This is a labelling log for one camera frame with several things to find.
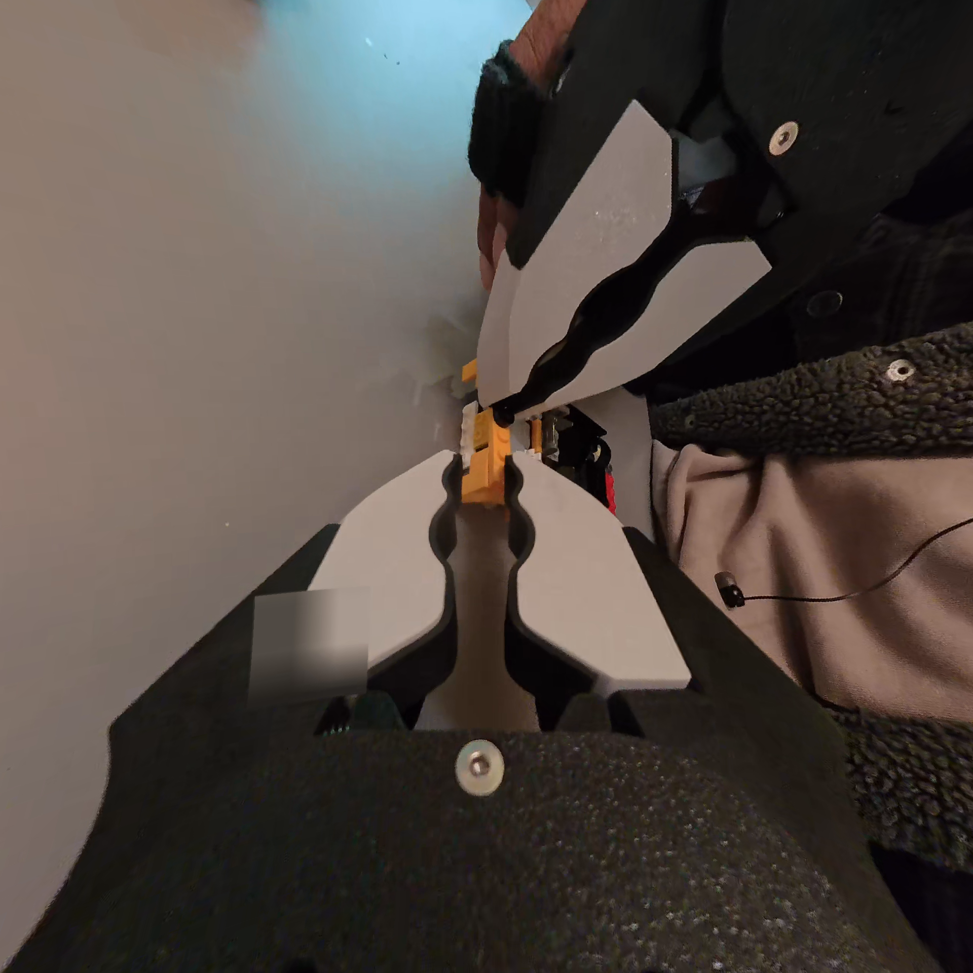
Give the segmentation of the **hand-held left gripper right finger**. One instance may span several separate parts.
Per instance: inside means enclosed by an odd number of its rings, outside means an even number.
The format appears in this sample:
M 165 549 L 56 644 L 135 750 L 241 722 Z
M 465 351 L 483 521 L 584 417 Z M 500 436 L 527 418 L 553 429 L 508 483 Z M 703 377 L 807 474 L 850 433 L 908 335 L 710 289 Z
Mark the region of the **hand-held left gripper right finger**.
M 539 726 L 554 728 L 579 695 L 686 689 L 690 670 L 616 516 L 527 454 L 508 456 L 505 475 L 505 666 Z

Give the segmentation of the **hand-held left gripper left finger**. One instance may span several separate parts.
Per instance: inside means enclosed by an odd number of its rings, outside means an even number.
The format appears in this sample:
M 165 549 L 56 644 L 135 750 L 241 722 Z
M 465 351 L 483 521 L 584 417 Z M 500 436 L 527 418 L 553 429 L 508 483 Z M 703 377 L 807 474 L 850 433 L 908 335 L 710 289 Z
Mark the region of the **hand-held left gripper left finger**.
M 363 609 L 365 670 L 355 692 L 383 692 L 405 723 L 452 675 L 458 653 L 459 456 L 443 450 L 361 501 L 336 528 L 308 591 Z

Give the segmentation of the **person's right hand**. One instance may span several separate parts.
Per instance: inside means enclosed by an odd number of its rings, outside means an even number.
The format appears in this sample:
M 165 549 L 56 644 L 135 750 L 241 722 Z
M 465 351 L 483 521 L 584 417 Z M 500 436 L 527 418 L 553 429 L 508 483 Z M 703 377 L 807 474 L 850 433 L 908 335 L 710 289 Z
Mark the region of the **person's right hand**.
M 543 108 L 565 65 L 568 38 L 585 1 L 541 1 L 512 40 L 481 67 L 468 163 L 480 184 L 480 280 L 496 269 L 527 198 Z

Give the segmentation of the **black orange lego car chassis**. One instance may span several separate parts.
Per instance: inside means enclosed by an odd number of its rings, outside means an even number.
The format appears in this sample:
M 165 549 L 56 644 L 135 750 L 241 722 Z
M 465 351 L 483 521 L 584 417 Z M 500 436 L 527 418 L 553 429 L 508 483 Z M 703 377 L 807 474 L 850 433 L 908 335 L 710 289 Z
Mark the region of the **black orange lego car chassis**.
M 463 407 L 459 454 L 461 500 L 499 507 L 506 503 L 509 456 L 533 459 L 577 485 L 617 514 L 612 453 L 606 429 L 575 406 L 562 406 L 501 426 L 477 399 Z

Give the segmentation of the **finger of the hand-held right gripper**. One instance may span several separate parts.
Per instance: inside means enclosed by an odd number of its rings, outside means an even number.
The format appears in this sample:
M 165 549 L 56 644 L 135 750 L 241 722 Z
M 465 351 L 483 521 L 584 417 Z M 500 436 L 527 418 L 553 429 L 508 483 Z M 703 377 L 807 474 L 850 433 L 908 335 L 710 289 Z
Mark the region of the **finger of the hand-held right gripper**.
M 672 140 L 631 102 L 526 265 L 500 254 L 478 344 L 478 398 L 491 407 L 525 388 L 602 280 L 638 260 L 672 209 Z
M 660 365 L 771 269 L 751 240 L 709 242 L 658 282 L 638 253 L 545 242 L 516 291 L 516 418 L 612 390 Z

